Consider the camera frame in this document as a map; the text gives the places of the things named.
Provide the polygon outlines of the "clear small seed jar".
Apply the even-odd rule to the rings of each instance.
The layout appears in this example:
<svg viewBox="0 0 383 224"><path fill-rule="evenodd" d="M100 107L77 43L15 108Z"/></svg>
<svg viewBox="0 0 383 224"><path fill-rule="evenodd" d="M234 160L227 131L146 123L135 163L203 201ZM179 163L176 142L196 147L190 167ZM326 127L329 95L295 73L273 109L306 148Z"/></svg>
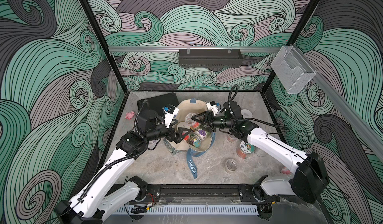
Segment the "clear small seed jar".
<svg viewBox="0 0 383 224"><path fill-rule="evenodd" d="M224 164L227 173L234 173L237 170L237 162L235 159L227 159Z"/></svg>

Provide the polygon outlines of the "cream canvas tote bag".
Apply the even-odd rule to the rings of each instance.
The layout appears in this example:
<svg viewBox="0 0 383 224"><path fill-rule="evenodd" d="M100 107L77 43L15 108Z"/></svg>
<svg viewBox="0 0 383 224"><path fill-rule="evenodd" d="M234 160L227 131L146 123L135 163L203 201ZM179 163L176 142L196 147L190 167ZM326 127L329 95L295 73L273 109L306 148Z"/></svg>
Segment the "cream canvas tote bag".
<svg viewBox="0 0 383 224"><path fill-rule="evenodd" d="M215 134L211 133L210 137L201 141L196 131L201 129L201 125L192 120L192 116L207 111L206 103L198 99L187 99L182 101L177 108L179 109L176 116L177 123L174 125L175 130L180 127L191 129L190 138L183 140L181 143L169 142L164 140L166 148L172 155L180 152L186 153L187 165L193 177L197 178L197 166L193 158L204 155L214 144Z"/></svg>

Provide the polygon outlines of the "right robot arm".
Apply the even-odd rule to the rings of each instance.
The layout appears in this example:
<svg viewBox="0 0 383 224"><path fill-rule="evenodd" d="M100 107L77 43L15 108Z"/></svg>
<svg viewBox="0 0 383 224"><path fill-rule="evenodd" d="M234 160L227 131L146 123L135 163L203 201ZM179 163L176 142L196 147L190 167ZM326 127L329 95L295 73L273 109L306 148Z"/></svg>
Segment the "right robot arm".
<svg viewBox="0 0 383 224"><path fill-rule="evenodd" d="M259 181L260 198L265 195L295 195L302 201L313 204L325 190L340 199L350 198L345 192L328 186L330 179L324 160L318 153L306 153L293 148L259 127L259 123L268 125L268 122L256 118L244 118L240 106L234 101L238 90L239 86L235 84L229 91L222 116L218 116L216 108L210 107L207 111L192 116L192 120L209 132L216 132L217 129L229 130L231 135L261 149L293 174L290 179L268 181L264 178Z"/></svg>

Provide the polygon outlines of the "green lid seed jar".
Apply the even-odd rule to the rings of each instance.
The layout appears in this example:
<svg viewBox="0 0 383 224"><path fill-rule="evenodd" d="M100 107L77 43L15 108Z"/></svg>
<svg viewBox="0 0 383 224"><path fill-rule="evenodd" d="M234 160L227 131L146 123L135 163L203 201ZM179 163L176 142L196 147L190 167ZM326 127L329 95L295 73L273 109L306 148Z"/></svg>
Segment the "green lid seed jar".
<svg viewBox="0 0 383 224"><path fill-rule="evenodd" d="M255 146L242 141L236 148L236 154L239 158L246 159L255 151Z"/></svg>

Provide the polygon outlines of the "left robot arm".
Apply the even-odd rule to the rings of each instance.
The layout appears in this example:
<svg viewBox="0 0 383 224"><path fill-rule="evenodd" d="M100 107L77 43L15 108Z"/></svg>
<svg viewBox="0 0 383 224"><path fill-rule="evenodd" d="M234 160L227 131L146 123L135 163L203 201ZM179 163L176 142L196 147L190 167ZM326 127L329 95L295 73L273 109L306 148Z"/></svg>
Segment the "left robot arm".
<svg viewBox="0 0 383 224"><path fill-rule="evenodd" d="M163 114L139 108L134 128L122 136L115 150L89 183L69 201L55 207L61 224L102 224L130 201L146 198L147 182L134 176L121 188L109 194L118 178L135 160L148 150L149 142L165 138L180 143L190 129L174 129L179 109L173 105L162 108Z"/></svg>

